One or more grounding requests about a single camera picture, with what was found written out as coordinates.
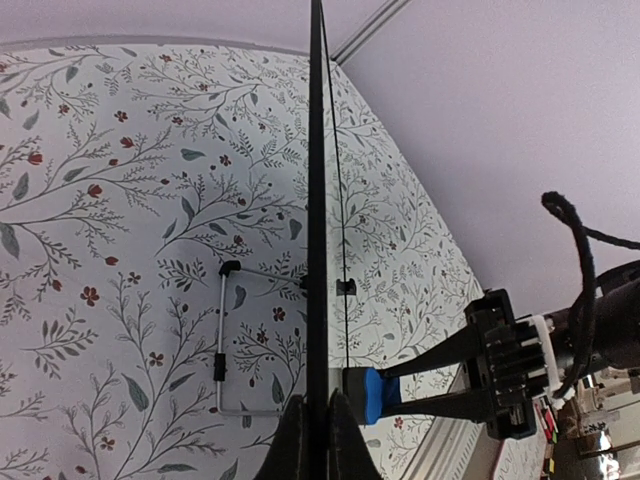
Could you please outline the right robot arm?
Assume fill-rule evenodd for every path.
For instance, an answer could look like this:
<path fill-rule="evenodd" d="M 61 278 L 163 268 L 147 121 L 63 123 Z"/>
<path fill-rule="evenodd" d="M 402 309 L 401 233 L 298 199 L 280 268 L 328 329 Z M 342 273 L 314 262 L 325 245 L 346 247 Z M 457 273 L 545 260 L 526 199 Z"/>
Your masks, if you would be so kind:
<path fill-rule="evenodd" d="M 533 401 L 560 401 L 582 378 L 600 367 L 639 365 L 639 282 L 603 291 L 590 243 L 638 249 L 638 243 L 585 226 L 558 192 L 541 197 L 543 207 L 573 235 L 581 291 L 567 308 L 517 319 L 505 290 L 489 291 L 465 309 L 466 325 L 412 360 L 380 371 L 378 398 L 370 397 L 367 419 L 430 415 L 486 425 L 494 439 L 522 439 L 536 431 Z M 459 364 L 465 390 L 404 400 L 402 377 Z"/>

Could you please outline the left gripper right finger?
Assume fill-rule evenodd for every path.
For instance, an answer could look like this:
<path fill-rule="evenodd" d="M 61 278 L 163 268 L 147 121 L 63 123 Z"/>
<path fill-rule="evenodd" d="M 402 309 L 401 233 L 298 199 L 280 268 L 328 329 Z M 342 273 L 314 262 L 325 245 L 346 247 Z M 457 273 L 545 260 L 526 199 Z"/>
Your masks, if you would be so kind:
<path fill-rule="evenodd" d="M 329 405 L 329 478 L 381 480 L 347 397 L 335 390 Z"/>

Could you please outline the blue whiteboard eraser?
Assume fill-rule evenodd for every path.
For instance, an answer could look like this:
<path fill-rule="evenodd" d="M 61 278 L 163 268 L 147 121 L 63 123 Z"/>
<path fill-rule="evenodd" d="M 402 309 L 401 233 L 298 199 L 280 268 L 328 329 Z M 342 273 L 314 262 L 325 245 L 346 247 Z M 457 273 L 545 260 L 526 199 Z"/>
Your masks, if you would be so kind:
<path fill-rule="evenodd" d="M 361 426 L 375 424 L 387 409 L 402 402 L 400 379 L 386 378 L 371 367 L 343 369 L 342 388 Z"/>

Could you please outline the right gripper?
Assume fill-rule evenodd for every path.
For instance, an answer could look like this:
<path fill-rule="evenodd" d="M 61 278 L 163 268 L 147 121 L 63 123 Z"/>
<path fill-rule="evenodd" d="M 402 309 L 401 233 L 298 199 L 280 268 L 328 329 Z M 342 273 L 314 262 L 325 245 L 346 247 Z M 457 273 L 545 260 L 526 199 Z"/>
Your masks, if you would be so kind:
<path fill-rule="evenodd" d="M 545 360 L 536 328 L 515 319 L 504 289 L 471 302 L 465 315 L 470 327 L 409 361 L 384 369 L 382 376 L 413 375 L 468 360 L 468 386 L 476 392 L 384 407 L 382 417 L 429 415 L 483 422 L 496 440 L 533 435 L 537 430 L 533 396 L 545 388 Z"/>

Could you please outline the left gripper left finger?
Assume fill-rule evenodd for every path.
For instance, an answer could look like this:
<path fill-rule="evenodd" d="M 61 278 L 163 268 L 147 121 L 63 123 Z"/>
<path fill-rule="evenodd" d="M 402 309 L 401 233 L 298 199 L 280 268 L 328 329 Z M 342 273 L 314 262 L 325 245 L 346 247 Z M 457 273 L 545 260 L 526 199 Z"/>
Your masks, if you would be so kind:
<path fill-rule="evenodd" d="M 306 404 L 302 396 L 288 401 L 271 446 L 255 480 L 306 478 Z"/>

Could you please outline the white whiteboard black frame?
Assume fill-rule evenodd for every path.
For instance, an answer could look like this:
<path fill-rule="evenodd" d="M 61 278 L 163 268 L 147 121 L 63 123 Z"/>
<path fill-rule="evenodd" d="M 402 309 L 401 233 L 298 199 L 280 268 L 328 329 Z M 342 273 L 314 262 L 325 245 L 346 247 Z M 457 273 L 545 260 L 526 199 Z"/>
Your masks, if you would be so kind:
<path fill-rule="evenodd" d="M 333 180 L 337 169 L 335 107 L 329 42 L 323 3 L 310 3 L 308 210 L 307 210 L 307 376 L 309 413 L 308 473 L 311 479 L 337 479 L 333 394 L 340 370 L 330 366 L 331 309 L 336 294 L 330 240 Z"/>

